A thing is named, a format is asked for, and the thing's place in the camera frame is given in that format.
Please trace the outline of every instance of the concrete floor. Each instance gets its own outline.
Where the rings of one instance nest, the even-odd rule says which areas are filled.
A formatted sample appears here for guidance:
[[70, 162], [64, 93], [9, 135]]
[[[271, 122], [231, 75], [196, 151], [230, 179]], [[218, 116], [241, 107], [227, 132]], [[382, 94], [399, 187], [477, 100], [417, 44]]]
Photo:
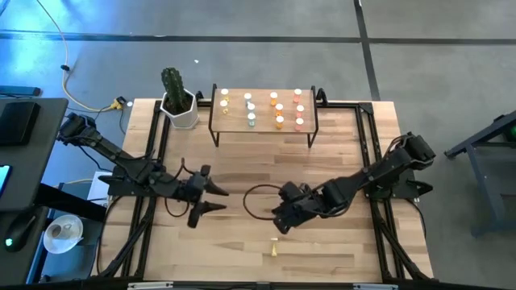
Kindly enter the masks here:
[[[358, 37], [352, 0], [45, 0], [63, 31], [121, 35]], [[362, 0], [370, 37], [516, 38], [510, 0]], [[33, 0], [11, 1], [0, 29], [55, 31]], [[180, 69], [190, 90], [227, 87], [323, 87], [331, 99], [371, 100], [358, 43], [69, 42], [69, 90], [91, 106], [160, 97], [160, 70]], [[516, 288], [516, 234], [474, 239], [486, 208], [466, 156], [441, 152], [516, 108], [516, 46], [371, 45], [381, 100], [394, 101], [402, 131], [421, 134], [438, 157], [418, 172], [435, 186], [422, 198], [435, 276], [447, 282]], [[0, 40], [0, 82], [36, 85], [64, 97], [60, 41]], [[101, 114], [100, 131], [118, 145], [119, 112]], [[129, 114], [124, 116], [124, 126]], [[101, 165], [109, 162], [98, 157]], [[44, 182], [88, 178], [94, 164], [57, 144]]]

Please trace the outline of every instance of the small yellow object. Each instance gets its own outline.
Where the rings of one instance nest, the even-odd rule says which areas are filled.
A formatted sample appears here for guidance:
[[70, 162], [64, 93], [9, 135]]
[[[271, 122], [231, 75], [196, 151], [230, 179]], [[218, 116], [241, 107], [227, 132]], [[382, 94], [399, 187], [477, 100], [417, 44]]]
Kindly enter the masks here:
[[121, 104], [117, 99], [113, 100], [113, 103], [110, 105], [110, 109], [112, 110], [121, 110], [123, 108], [123, 104]]
[[273, 251], [271, 252], [271, 256], [277, 257], [277, 251], [276, 251], [277, 238], [271, 238], [271, 241], [273, 241]]
[[223, 108], [223, 113], [224, 114], [227, 114], [227, 112], [229, 112], [229, 110], [227, 109], [227, 101], [226, 100], [221, 100], [220, 101], [220, 106]]
[[276, 117], [276, 128], [278, 128], [278, 129], [283, 128], [283, 121], [284, 120], [285, 119], [283, 118], [283, 116], [277, 116]]
[[275, 106], [277, 103], [277, 93], [272, 92], [271, 93], [271, 106]]
[[283, 115], [283, 105], [282, 104], [277, 104], [276, 105], [276, 117], [282, 116], [282, 115]]
[[220, 93], [224, 96], [223, 100], [226, 102], [229, 102], [229, 96], [227, 95], [229, 93], [229, 89], [221, 89]]

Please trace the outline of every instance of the black robotic arm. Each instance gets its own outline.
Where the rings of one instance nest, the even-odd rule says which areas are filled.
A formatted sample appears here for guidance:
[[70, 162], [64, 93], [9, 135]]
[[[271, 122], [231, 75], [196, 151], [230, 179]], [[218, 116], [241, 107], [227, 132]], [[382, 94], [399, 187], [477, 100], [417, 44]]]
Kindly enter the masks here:
[[279, 192], [283, 202], [273, 209], [274, 225], [287, 234], [291, 227], [317, 216], [332, 218], [342, 215], [359, 190], [369, 187], [368, 192], [372, 193], [369, 198], [375, 198], [376, 194], [384, 196], [383, 193], [391, 191], [405, 170], [423, 170], [432, 165], [434, 157], [435, 153], [420, 135], [409, 133], [396, 138], [380, 161], [352, 176], [330, 179], [316, 188], [310, 188], [308, 184], [298, 187], [288, 182]]
[[179, 180], [177, 176], [184, 164], [178, 173], [172, 176], [167, 173], [164, 165], [153, 161], [151, 156], [133, 157], [104, 138], [91, 117], [70, 113], [67, 118], [59, 130], [57, 140], [64, 145], [90, 147], [116, 164], [113, 176], [99, 177], [109, 186], [122, 189], [111, 193], [133, 197], [164, 197], [189, 202], [193, 208], [190, 210], [188, 226], [192, 228], [197, 226], [198, 219], [204, 213], [226, 208], [225, 205], [202, 201], [205, 191], [221, 196], [229, 195], [209, 177], [210, 165], [203, 165], [201, 170], [193, 172], [188, 180]]

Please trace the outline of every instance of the wooden tabletop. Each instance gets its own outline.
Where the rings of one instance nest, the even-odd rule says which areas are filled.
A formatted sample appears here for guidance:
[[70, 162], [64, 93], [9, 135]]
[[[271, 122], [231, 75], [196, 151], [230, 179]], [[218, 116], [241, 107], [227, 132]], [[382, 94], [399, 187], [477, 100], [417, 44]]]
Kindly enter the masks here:
[[[154, 99], [136, 99], [123, 149], [142, 155], [151, 125]], [[382, 150], [400, 135], [392, 102], [374, 102]], [[208, 109], [199, 109], [194, 130], [171, 128], [164, 163], [175, 172], [185, 157], [190, 170], [211, 164], [214, 182], [229, 197], [205, 194], [204, 199], [227, 209], [201, 217], [198, 228], [187, 217], [167, 214], [158, 200], [145, 270], [146, 280], [380, 282], [371, 212], [362, 192], [341, 217], [315, 218], [287, 235], [272, 222], [255, 220], [243, 209], [242, 196], [255, 184], [282, 185], [291, 180], [315, 185], [337, 176], [351, 175], [363, 164], [355, 114], [345, 109], [320, 109], [317, 146], [306, 147], [304, 135], [225, 134], [215, 147], [208, 131]], [[156, 147], [163, 118], [156, 133]], [[135, 198], [124, 197], [112, 209], [102, 239], [102, 269], [127, 240]], [[266, 215], [280, 202], [271, 189], [257, 190], [248, 198], [251, 211]], [[185, 205], [169, 201], [180, 213]], [[432, 276], [418, 212], [406, 201], [393, 200], [400, 243], [423, 273]], [[271, 256], [271, 238], [278, 238], [277, 257]], [[395, 273], [392, 251], [386, 244], [389, 269]], [[139, 244], [133, 256], [133, 270]]]
[[[211, 129], [213, 132], [234, 133], [280, 133], [306, 134], [315, 132], [314, 96], [311, 90], [303, 89], [299, 103], [293, 102], [293, 89], [228, 89], [227, 114], [223, 113], [220, 101], [223, 100], [221, 89], [216, 89], [214, 95], [213, 117]], [[283, 105], [283, 128], [276, 128], [276, 109], [271, 106], [270, 93], [277, 93], [277, 104]], [[256, 125], [248, 125], [248, 109], [245, 106], [244, 94], [250, 93], [251, 103], [255, 105]], [[300, 131], [295, 130], [296, 108], [303, 105], [303, 124]]]

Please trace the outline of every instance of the white pot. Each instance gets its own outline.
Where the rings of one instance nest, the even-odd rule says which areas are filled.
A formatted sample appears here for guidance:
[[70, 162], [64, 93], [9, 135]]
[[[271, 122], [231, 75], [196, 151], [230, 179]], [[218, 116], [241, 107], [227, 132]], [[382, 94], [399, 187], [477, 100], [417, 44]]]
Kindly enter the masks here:
[[163, 113], [169, 116], [172, 126], [176, 129], [193, 129], [194, 126], [199, 122], [199, 114], [197, 112], [197, 100], [195, 99], [195, 96], [186, 89], [185, 93], [192, 97], [192, 106], [190, 107], [190, 110], [182, 114], [173, 115], [164, 109], [163, 104], [164, 99], [167, 97], [166, 92], [163, 94], [163, 99], [161, 100], [161, 111], [163, 111]]

